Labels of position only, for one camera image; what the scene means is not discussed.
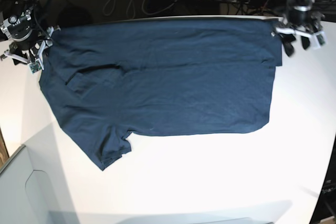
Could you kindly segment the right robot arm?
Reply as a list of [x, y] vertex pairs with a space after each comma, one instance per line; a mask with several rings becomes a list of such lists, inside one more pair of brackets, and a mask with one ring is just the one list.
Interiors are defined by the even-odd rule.
[[1, 41], [9, 46], [1, 60], [11, 58], [15, 65], [29, 66], [32, 73], [43, 71], [46, 50], [59, 26], [48, 26], [46, 16], [52, 0], [42, 6], [39, 0], [1, 0]]

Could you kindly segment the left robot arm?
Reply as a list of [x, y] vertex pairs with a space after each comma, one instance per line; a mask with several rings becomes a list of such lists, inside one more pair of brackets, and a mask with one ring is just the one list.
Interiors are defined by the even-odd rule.
[[277, 35], [288, 57], [295, 49], [292, 45], [301, 38], [303, 49], [319, 49], [327, 43], [321, 20], [324, 15], [313, 10], [314, 0], [286, 0], [282, 19], [274, 25], [272, 34]]

